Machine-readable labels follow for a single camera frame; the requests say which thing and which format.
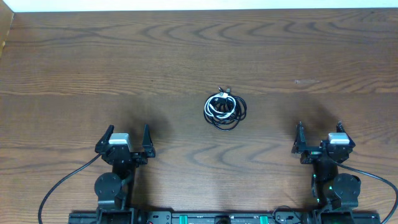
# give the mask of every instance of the wooden table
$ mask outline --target wooden table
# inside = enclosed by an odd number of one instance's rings
[[[248,104],[231,132],[203,119],[218,86]],[[144,208],[316,205],[312,167],[290,153],[298,121],[318,144],[343,120],[357,144],[345,164],[398,184],[398,9],[18,13],[0,94],[0,223],[36,223],[109,124],[137,150],[150,126],[158,154],[132,198]],[[44,222],[94,210],[110,170],[98,160],[67,180]],[[392,189],[359,177],[358,210],[384,218]]]

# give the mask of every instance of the white backdrop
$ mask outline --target white backdrop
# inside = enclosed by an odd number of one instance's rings
[[[14,12],[398,7],[398,0],[3,0]]]

